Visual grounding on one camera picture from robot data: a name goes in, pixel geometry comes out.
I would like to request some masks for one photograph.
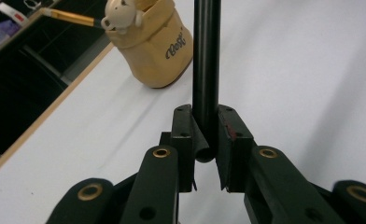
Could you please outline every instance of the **black pole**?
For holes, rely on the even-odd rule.
[[[197,154],[203,162],[215,158],[218,141],[220,5],[220,0],[194,2],[192,115],[210,146]]]

